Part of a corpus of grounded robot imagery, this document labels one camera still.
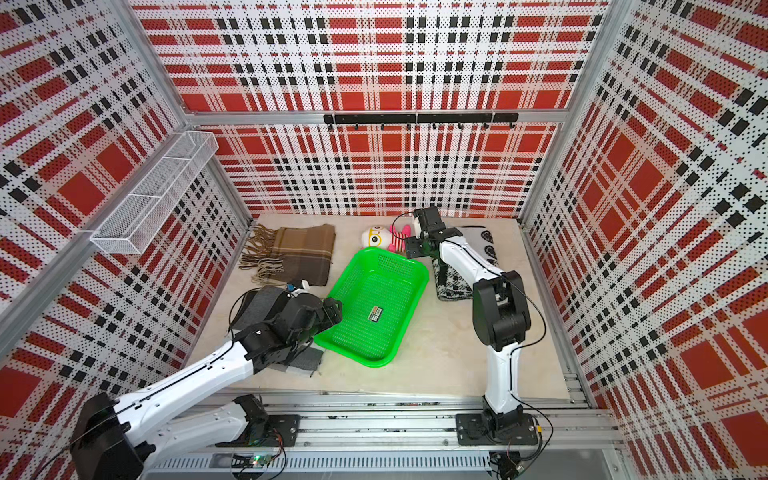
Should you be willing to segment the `grey black white checked scarf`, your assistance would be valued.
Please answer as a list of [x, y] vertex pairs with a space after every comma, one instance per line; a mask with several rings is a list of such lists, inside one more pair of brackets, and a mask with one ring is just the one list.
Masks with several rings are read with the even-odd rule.
[[266, 317], [281, 295], [288, 295], [288, 293], [273, 286], [247, 294], [245, 305], [238, 310], [233, 323], [235, 340], [245, 348], [245, 358], [251, 362], [255, 374], [273, 364], [293, 361], [316, 336], [295, 347], [274, 348], [274, 340], [266, 324]]

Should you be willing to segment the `black white patterned scarf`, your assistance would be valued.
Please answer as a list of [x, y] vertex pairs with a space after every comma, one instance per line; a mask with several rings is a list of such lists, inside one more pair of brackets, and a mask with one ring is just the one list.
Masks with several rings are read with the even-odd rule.
[[[481, 225], [460, 226], [458, 230], [468, 244], [493, 266], [498, 266], [498, 259], [491, 231]], [[461, 301], [472, 298], [472, 287], [450, 265], [441, 264], [438, 259], [432, 260], [435, 276], [436, 295], [440, 301]]]

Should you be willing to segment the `green plastic basket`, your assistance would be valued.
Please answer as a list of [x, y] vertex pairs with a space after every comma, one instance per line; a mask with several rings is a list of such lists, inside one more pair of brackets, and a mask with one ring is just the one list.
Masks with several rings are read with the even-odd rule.
[[396, 356], [428, 283], [420, 262], [378, 248], [357, 252], [330, 292], [342, 321], [314, 343], [368, 368]]

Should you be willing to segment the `brown plaid fringed scarf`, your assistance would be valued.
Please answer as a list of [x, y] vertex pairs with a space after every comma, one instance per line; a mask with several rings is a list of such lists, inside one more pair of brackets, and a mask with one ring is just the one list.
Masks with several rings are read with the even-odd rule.
[[330, 224], [270, 229], [256, 225], [247, 240], [239, 268], [257, 284], [306, 280], [310, 286], [328, 282], [336, 230]]

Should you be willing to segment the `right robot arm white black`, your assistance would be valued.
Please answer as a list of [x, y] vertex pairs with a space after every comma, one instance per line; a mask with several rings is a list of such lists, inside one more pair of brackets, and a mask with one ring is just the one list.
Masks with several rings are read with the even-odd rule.
[[480, 414], [483, 434], [507, 441], [535, 425], [519, 397], [520, 356], [531, 328], [529, 298], [521, 276], [504, 272], [448, 227], [435, 206], [415, 210], [415, 234], [405, 240], [410, 259], [430, 257], [453, 268], [472, 288], [472, 324], [487, 347], [488, 380]]

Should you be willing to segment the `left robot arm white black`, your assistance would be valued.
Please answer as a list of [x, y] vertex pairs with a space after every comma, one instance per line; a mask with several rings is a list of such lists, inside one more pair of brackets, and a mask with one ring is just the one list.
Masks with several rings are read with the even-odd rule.
[[343, 304], [304, 289], [264, 287], [230, 311], [225, 342], [203, 359], [117, 399], [98, 394], [81, 408], [68, 446], [81, 479], [137, 479], [176, 455], [267, 435], [262, 401], [241, 395], [222, 407], [188, 414], [220, 390], [274, 364], [289, 362], [343, 319]]

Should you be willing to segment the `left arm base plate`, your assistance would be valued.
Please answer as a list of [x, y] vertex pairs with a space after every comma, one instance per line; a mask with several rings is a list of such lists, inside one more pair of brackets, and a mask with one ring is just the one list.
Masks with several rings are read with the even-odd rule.
[[265, 421], [249, 423], [241, 435], [217, 448], [293, 447], [299, 431], [299, 415], [270, 415]]

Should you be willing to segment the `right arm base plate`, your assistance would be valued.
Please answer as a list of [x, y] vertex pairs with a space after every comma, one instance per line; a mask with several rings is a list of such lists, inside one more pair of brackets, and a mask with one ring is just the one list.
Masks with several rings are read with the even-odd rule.
[[527, 413], [482, 411], [479, 414], [458, 414], [455, 424], [461, 446], [536, 446], [539, 443], [534, 418]]

